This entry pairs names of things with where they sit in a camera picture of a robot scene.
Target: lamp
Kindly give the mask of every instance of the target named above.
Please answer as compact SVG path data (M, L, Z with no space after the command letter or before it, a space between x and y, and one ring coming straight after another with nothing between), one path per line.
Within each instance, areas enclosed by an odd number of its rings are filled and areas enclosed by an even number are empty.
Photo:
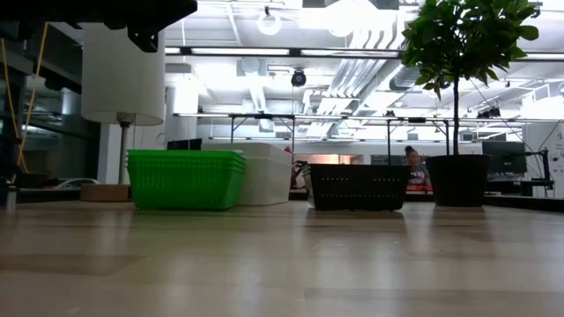
M148 54L128 41L127 31L103 26L85 29L82 116L122 128L118 182L123 184L127 129L160 125L165 117L164 34L159 50Z

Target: stacked baskets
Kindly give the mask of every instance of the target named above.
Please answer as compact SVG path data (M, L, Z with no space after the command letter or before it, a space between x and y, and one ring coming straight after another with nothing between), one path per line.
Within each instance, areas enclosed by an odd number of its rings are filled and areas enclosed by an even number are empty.
M234 151L128 153L131 189L138 208L225 210L238 203L247 163Z

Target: security camera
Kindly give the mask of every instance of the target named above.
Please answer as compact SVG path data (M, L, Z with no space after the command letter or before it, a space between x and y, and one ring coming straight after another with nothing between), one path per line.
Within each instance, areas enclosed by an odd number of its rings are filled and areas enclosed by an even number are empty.
M306 84L306 74L303 70L294 70L292 75L292 86L302 87Z

